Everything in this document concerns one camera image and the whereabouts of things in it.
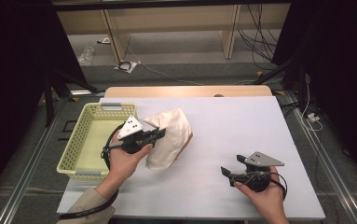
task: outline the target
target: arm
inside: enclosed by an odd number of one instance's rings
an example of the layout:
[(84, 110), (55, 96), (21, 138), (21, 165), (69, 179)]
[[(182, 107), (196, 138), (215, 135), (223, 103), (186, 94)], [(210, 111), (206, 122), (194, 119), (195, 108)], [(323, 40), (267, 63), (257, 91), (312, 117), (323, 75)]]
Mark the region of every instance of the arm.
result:
[[(116, 133), (112, 142), (117, 140)], [(123, 182), (134, 174), (138, 162), (149, 153), (151, 144), (146, 145), (134, 154), (125, 152), (122, 148), (114, 148), (110, 151), (110, 171), (107, 177), (95, 189), (90, 188), (74, 203), (69, 213), (81, 212), (106, 203), (120, 188)], [(108, 223), (115, 209), (109, 206), (99, 213), (87, 217), (61, 220), (58, 224), (67, 223)]]
[[(275, 167), (270, 167), (271, 173), (277, 173)], [(271, 178), (280, 182), (277, 175), (271, 175)], [(289, 223), (283, 210), (282, 190), (276, 184), (270, 183), (268, 188), (262, 192), (254, 192), (246, 185), (240, 182), (235, 183), (236, 188), (245, 194), (256, 207), (257, 212), (270, 224)]]

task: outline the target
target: device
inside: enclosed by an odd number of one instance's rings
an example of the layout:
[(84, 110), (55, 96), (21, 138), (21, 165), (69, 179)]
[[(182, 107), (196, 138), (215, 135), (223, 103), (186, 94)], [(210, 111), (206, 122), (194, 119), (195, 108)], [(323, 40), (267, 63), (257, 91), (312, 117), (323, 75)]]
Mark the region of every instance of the device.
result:
[[(120, 132), (117, 135), (119, 141), (111, 142), (119, 130)], [(121, 147), (127, 153), (134, 154), (148, 144), (155, 145), (156, 141), (164, 137), (165, 133), (166, 129), (160, 130), (159, 128), (144, 132), (143, 125), (134, 116), (130, 116), (123, 124), (117, 126), (108, 137), (101, 157), (105, 160), (109, 169), (109, 151), (111, 149)]]
[[(237, 161), (246, 165), (247, 169), (245, 173), (232, 174), (227, 168), (221, 166), (222, 175), (229, 179), (231, 187), (234, 187), (235, 182), (240, 182), (255, 192), (261, 192), (272, 182), (282, 188), (283, 198), (285, 198), (287, 192), (285, 179), (277, 173), (271, 173), (269, 168), (270, 166), (283, 166), (284, 163), (282, 161), (278, 161), (258, 151), (248, 158), (237, 155)], [(271, 175), (279, 175), (284, 181), (285, 187), (272, 179)]]

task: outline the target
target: light green basket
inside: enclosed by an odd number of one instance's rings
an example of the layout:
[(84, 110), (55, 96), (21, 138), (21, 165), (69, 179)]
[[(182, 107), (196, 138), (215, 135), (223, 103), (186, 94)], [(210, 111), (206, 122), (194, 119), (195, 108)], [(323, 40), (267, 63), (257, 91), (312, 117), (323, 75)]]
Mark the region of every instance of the light green basket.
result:
[(135, 104), (86, 104), (62, 153), (57, 172), (73, 178), (104, 178), (109, 170), (101, 152), (112, 131), (130, 115)]

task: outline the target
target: power strip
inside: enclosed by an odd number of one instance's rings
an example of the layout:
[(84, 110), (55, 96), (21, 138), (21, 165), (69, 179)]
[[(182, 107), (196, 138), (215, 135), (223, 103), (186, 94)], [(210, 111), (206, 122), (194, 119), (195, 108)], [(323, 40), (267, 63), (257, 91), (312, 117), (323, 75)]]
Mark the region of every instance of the power strip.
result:
[(311, 122), (315, 122), (320, 119), (320, 117), (318, 117), (318, 115), (316, 115), (314, 113), (308, 114), (307, 117), (308, 117), (309, 121), (311, 121)]

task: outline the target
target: gray floor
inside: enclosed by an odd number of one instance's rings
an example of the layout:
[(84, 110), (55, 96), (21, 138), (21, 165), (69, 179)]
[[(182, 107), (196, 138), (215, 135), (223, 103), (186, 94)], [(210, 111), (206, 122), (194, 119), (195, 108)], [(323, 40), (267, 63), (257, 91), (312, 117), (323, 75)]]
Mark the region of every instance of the gray floor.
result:
[[(278, 36), (279, 31), (271, 32), (275, 34), (275, 37)], [(254, 35), (254, 31), (247, 31), (247, 33)], [(130, 49), (132, 52), (127, 52), (125, 60), (131, 62), (141, 60), (150, 68), (157, 69), (158, 72), (155, 73), (143, 65), (139, 65), (131, 74), (119, 73), (113, 69), (116, 62), (110, 46), (95, 44), (95, 41), (104, 37), (104, 35), (70, 36), (73, 49), (78, 57), (84, 47), (94, 47), (92, 66), (84, 66), (83, 71), (89, 84), (98, 88), (106, 88), (111, 85), (186, 85), (185, 81), (187, 80), (206, 85), (226, 85), (237, 82), (246, 84), (248, 82), (243, 80), (255, 80), (256, 72), (266, 73), (268, 71), (256, 67), (253, 60), (262, 66), (274, 67), (266, 63), (262, 57), (255, 55), (253, 58), (251, 49), (245, 46), (239, 35), (236, 35), (233, 58), (226, 60), (217, 32), (136, 34), (131, 37)], [(269, 36), (268, 41), (271, 42), (273, 39)], [(223, 78), (218, 78), (218, 74), (222, 74)], [(268, 85), (273, 90), (280, 90), (280, 80), (281, 76), (275, 77), (270, 80)], [(70, 86), (70, 89), (77, 89), (77, 86)], [(292, 100), (286, 95), (277, 95), (276, 97), (283, 105), (291, 103)], [(81, 97), (77, 101), (65, 102), (62, 99), (55, 103), (57, 108), (63, 105), (62, 111), (53, 128), (54, 131), (48, 137), (46, 149), (41, 155), (42, 160), (36, 165), (25, 194), (20, 198), (21, 203), (13, 211), (15, 216), (12, 217), (12, 223), (54, 223), (58, 220), (55, 212), (68, 181), (67, 176), (60, 175), (55, 171), (58, 159), (70, 136), (70, 133), (64, 130), (72, 130), (73, 123), (69, 121), (78, 118), (85, 103), (98, 100), (98, 97)], [(311, 104), (309, 109), (317, 110), (317, 106)], [(285, 114), (288, 110), (289, 107), (286, 107), (281, 112)], [(25, 138), (22, 139), (21, 147), (0, 177), (0, 214), (11, 192), (20, 181), (21, 174), (26, 170), (26, 165), (32, 158), (34, 149), (39, 147), (38, 141), (45, 131), (46, 110), (42, 101), (32, 119), (32, 125)], [(324, 221), (294, 221), (293, 223), (357, 223), (351, 222), (350, 212), (347, 212), (348, 209), (343, 206), (344, 203), (340, 201), (336, 189), (331, 185), (314, 147), (304, 134), (295, 111), (287, 116), (286, 122), (326, 214)], [(329, 123), (327, 115), (321, 114), (320, 122), (323, 129), (316, 133), (320, 138), (320, 142), (317, 144), (322, 144), (325, 151), (330, 154), (332, 163), (357, 203), (357, 164), (342, 153), (344, 146)], [(249, 223), (265, 222), (252, 220)]]

